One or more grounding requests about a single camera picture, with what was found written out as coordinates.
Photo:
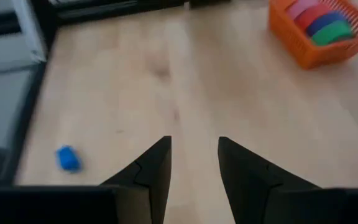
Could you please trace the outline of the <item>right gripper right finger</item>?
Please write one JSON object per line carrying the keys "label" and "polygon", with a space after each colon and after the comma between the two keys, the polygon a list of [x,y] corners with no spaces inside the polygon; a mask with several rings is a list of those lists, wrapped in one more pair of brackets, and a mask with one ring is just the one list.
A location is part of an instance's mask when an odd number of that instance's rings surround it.
{"label": "right gripper right finger", "polygon": [[218,159],[236,224],[263,224],[273,189],[309,190],[318,187],[228,137],[219,137]]}

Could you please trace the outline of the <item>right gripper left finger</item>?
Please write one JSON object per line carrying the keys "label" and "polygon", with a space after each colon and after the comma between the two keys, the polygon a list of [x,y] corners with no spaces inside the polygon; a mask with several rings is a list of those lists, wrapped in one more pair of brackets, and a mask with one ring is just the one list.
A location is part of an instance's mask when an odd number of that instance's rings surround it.
{"label": "right gripper left finger", "polygon": [[117,224],[163,224],[172,173],[172,137],[164,136],[102,184],[116,191]]}

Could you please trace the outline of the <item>blue stapler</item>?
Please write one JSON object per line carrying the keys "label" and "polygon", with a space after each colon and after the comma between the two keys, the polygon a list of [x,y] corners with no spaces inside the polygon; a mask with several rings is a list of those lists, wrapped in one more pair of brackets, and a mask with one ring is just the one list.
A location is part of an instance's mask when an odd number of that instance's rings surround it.
{"label": "blue stapler", "polygon": [[56,151],[57,161],[60,168],[68,172],[79,172],[81,161],[72,146],[64,145]]}

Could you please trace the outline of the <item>orange plastic basket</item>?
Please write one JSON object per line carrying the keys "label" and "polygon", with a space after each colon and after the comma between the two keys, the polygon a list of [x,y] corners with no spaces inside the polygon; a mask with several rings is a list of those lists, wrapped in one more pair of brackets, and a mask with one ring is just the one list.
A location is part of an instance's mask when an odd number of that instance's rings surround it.
{"label": "orange plastic basket", "polygon": [[331,12],[340,12],[349,23],[355,37],[329,45],[318,46],[287,14],[296,0],[269,0],[268,26],[292,54],[297,64],[305,69],[343,62],[358,53],[358,6],[350,0],[318,0]]}

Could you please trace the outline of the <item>green tape roll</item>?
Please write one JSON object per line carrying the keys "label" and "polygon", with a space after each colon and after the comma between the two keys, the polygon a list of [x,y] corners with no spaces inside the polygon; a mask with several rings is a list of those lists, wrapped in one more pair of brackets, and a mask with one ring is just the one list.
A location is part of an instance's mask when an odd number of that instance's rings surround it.
{"label": "green tape roll", "polygon": [[324,46],[354,37],[348,22],[335,21],[317,31],[311,36],[311,40],[318,46]]}

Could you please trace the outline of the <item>red tape roll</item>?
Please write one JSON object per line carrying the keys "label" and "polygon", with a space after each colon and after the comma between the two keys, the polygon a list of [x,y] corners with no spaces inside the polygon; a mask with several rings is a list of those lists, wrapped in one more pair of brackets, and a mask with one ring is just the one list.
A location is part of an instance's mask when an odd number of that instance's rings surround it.
{"label": "red tape roll", "polygon": [[331,12],[331,9],[323,3],[317,3],[304,10],[295,18],[295,24],[302,30],[306,30],[316,19]]}

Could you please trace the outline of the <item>blue tape roll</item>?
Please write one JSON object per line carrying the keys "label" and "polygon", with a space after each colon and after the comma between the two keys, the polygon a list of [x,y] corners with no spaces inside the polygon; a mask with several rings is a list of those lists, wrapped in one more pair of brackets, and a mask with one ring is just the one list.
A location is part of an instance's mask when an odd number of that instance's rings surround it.
{"label": "blue tape roll", "polygon": [[311,37],[323,27],[336,21],[347,22],[347,19],[337,11],[329,12],[315,19],[307,28],[306,33]]}

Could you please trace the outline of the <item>pink tape roll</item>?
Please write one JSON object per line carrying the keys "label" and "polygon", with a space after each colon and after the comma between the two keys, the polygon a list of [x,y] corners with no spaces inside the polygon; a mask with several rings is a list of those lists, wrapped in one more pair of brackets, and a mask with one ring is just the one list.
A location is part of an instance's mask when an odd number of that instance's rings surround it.
{"label": "pink tape roll", "polygon": [[288,9],[287,14],[295,20],[300,14],[310,7],[319,4],[318,0],[296,0]]}

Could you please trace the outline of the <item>silver metal bracket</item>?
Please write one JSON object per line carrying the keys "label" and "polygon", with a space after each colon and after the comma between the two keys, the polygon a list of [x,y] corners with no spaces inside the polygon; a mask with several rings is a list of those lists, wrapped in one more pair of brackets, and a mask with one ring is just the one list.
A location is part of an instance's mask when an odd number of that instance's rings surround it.
{"label": "silver metal bracket", "polygon": [[47,59],[48,49],[36,13],[40,0],[0,0],[0,72]]}

